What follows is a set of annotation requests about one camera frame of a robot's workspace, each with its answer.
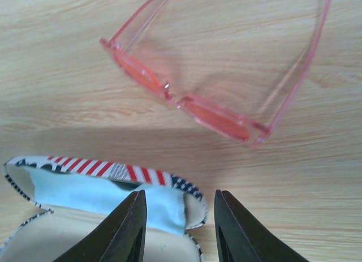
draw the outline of patterned case edge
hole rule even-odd
[[[28,202],[35,205],[36,207],[46,210],[46,212],[36,214],[35,216],[23,222],[17,228],[17,230],[15,230],[15,232],[13,232],[13,234],[4,242],[4,244],[0,246],[0,254],[2,253],[2,251],[4,251],[5,247],[12,240],[12,238],[14,238],[16,233],[26,224],[30,223],[38,217],[52,214],[54,212],[51,208],[45,207],[37,201],[31,199],[16,185],[16,183],[12,180],[7,172],[8,165],[15,165],[18,167],[30,166],[57,173],[77,173],[116,181],[148,183],[158,186],[176,188],[194,196],[196,200],[200,202],[201,206],[205,211],[204,219],[199,224],[189,227],[189,229],[195,229],[206,224],[209,218],[208,205],[202,192],[194,184],[177,175],[169,174],[160,170],[148,169],[145,167],[126,165],[116,162],[90,160],[86,158],[59,156],[17,156],[8,160],[3,165],[3,175],[5,179],[23,198],[25,198]],[[200,262],[204,262],[204,255],[202,254],[201,246],[199,245],[199,243],[194,239],[192,235],[188,233],[185,233],[185,235],[193,240],[200,255]]]

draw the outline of light wood grain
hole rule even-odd
[[[144,1],[0,0],[0,161],[51,154],[166,170],[197,184],[211,211],[215,190],[229,190],[310,261],[361,261],[362,0],[333,0],[308,80],[255,151],[145,93],[104,53],[99,38]],[[0,197],[2,242],[36,209],[2,178]],[[192,234],[218,261],[213,215]]]

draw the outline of blue cloth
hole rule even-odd
[[[38,203],[73,208],[93,213],[111,213],[131,192],[108,179],[80,174],[58,174],[24,167],[34,184]],[[184,193],[173,188],[142,184],[145,190],[147,226],[183,235],[186,228]]]

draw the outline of pink glasses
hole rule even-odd
[[[318,1],[148,0],[101,44],[134,81],[252,147],[273,132],[311,65],[331,4],[318,14]]]

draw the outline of table top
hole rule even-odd
[[[308,78],[255,150],[145,93],[102,50],[100,37],[146,0],[0,1],[2,162],[60,155],[169,171],[198,185],[211,212],[215,190],[230,191],[310,261],[360,261],[362,0],[333,0]],[[37,210],[3,178],[0,196],[3,242]],[[213,222],[191,232],[207,262],[218,261]]]

